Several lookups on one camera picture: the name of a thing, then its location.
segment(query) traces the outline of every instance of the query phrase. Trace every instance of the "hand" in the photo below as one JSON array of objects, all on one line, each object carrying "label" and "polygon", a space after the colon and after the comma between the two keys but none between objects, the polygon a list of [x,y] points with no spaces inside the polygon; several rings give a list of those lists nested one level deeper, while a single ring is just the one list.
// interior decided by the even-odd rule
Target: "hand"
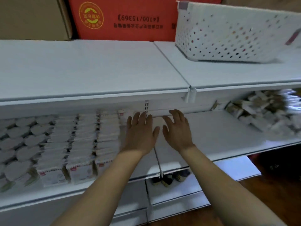
[{"label": "hand", "polygon": [[163,135],[168,144],[181,153],[183,150],[193,147],[189,123],[180,110],[170,110],[174,123],[168,116],[163,116],[166,125],[163,125]]},{"label": "hand", "polygon": [[141,157],[148,154],[157,141],[160,127],[155,127],[153,131],[153,118],[146,112],[143,112],[139,118],[140,113],[136,113],[133,117],[128,117],[126,143],[124,150],[137,150],[141,153]]}]

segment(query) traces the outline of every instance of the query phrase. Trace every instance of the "finger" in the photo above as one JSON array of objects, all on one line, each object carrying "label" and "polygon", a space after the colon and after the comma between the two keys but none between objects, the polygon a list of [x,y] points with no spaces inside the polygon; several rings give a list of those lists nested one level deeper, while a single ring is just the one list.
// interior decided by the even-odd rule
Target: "finger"
[{"label": "finger", "polygon": [[157,141],[157,138],[159,136],[160,133],[160,127],[155,127],[154,131],[153,131],[153,137],[155,138],[155,141]]},{"label": "finger", "polygon": [[162,132],[163,132],[164,138],[167,140],[169,131],[168,131],[168,128],[167,128],[166,125],[163,125],[163,130],[162,130]]},{"label": "finger", "polygon": [[168,128],[170,129],[173,125],[172,120],[168,116],[163,116],[163,119],[164,119],[165,123],[167,124]]},{"label": "finger", "polygon": [[185,122],[186,122],[186,124],[188,124],[188,126],[189,126],[189,122],[188,122],[187,118],[185,118]]},{"label": "finger", "polygon": [[126,121],[126,127],[127,127],[127,129],[130,129],[131,126],[132,126],[132,117],[129,116],[128,120]]},{"label": "finger", "polygon": [[146,118],[146,125],[152,127],[153,126],[153,116],[152,115],[148,115],[148,117]]},{"label": "finger", "polygon": [[132,126],[138,124],[138,121],[139,121],[139,115],[140,115],[140,112],[137,112],[137,113],[135,113],[135,115],[133,116]]},{"label": "finger", "polygon": [[143,112],[140,115],[139,124],[145,124],[145,120],[146,120],[146,112]]},{"label": "finger", "polygon": [[172,115],[173,120],[176,122],[180,122],[180,115],[175,110],[170,110],[169,113]]},{"label": "finger", "polygon": [[185,121],[184,114],[180,110],[175,109],[175,111],[179,114],[180,120],[184,122]]}]

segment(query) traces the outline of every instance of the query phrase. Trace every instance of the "left hand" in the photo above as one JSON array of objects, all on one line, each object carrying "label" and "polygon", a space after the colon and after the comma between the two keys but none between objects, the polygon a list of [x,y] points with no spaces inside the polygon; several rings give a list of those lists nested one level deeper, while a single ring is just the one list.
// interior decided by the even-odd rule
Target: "left hand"
[{"label": "left hand", "polygon": [[135,113],[132,117],[128,117],[126,142],[123,150],[136,150],[141,153],[141,157],[148,154],[157,141],[160,127],[155,127],[153,131],[152,115],[146,117],[146,112],[143,112],[140,117],[140,112]]}]

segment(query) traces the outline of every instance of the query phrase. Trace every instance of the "right hand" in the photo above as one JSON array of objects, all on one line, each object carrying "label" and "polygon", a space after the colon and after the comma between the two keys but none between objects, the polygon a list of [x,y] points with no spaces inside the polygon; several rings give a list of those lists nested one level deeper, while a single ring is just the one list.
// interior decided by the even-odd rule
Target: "right hand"
[{"label": "right hand", "polygon": [[194,147],[191,138],[189,123],[180,110],[170,110],[174,123],[168,116],[163,116],[166,125],[163,125],[163,135],[168,144],[179,153]]}]

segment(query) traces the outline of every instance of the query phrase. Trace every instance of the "cardboard box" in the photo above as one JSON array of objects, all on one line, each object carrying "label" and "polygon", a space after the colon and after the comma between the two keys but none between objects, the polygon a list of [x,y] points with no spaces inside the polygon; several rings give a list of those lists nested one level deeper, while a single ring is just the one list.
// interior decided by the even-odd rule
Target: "cardboard box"
[{"label": "cardboard box", "polygon": [[70,40],[64,0],[0,0],[0,39]]},{"label": "cardboard box", "polygon": [[[177,0],[69,0],[81,39],[175,41]],[[221,0],[190,0],[221,3]]]},{"label": "cardboard box", "polygon": [[223,4],[301,12],[301,0],[223,0]]}]

